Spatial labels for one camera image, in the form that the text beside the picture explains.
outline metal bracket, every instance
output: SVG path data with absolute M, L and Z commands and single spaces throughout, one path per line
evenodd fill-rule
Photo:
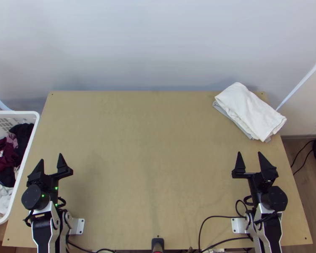
M 85 220 L 82 218 L 72 218 L 70 221 L 72 228 L 69 230 L 68 234 L 83 234 L 84 223 Z
M 232 218 L 232 231 L 235 234 L 248 234 L 248 221 L 245 218 Z

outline plywood board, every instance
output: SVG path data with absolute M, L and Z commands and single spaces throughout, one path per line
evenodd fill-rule
M 59 195 L 74 217 L 86 219 L 84 234 L 71 237 L 84 248 L 150 249 L 157 235 L 165 239 L 166 249 L 197 248 L 203 219 L 236 215 L 235 201 L 250 193 L 247 180 L 231 177 L 237 152 L 248 172 L 258 172 L 261 151 L 278 168 L 276 185 L 289 198 L 282 245 L 312 243 L 280 136 L 269 143 L 249 140 L 212 107 L 217 94 L 52 92 L 22 176 L 27 179 L 41 158 L 46 173 L 54 173 L 58 154 L 64 155 L 74 175 L 60 181 Z M 22 221 L 25 189 L 22 181 L 5 245 L 35 246 Z M 229 219 L 211 219 L 203 228 L 201 247 L 231 237 L 236 235 Z M 252 243 L 237 240 L 222 246 Z

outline wooden floor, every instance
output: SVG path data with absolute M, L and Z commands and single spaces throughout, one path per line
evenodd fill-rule
M 309 141 L 309 139 L 283 140 L 288 160 L 291 163 L 296 153 Z M 296 171 L 304 162 L 306 154 L 311 150 L 311 143 L 300 153 L 292 170 Z M 313 244 L 282 247 L 283 253 L 316 253 L 316 160 L 313 153 L 307 159 L 305 166 L 295 175 L 298 191 L 302 200 L 305 215 L 308 220 Z M 16 253 L 36 252 L 35 249 L 17 248 Z

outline dark red clothing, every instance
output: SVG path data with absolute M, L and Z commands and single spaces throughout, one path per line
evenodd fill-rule
M 14 167 L 18 155 L 14 152 L 13 144 L 6 142 L 6 137 L 0 140 L 0 171 L 7 167 Z

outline laundry basket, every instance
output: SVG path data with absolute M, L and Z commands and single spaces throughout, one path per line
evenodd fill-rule
M 37 112 L 34 111 L 0 111 L 0 139 L 7 136 L 9 129 L 11 129 L 13 126 L 23 123 L 33 123 L 34 128 L 32 131 L 32 134 L 30 135 L 30 139 L 26 148 L 26 151 L 24 153 L 24 157 L 22 159 L 19 174 L 16 178 L 13 193 L 11 196 L 11 200 L 9 202 L 9 206 L 7 209 L 7 213 L 0 218 L 0 224 L 5 223 L 8 220 L 9 214 L 11 213 L 12 205 L 16 196 L 16 191 L 18 189 L 18 186 L 20 184 L 21 180 L 21 174 L 24 170 L 24 165 L 26 164 L 26 160 L 28 157 L 28 153 L 30 150 L 30 146 L 32 144 L 35 131 L 37 128 L 37 124 L 39 122 L 40 115 Z

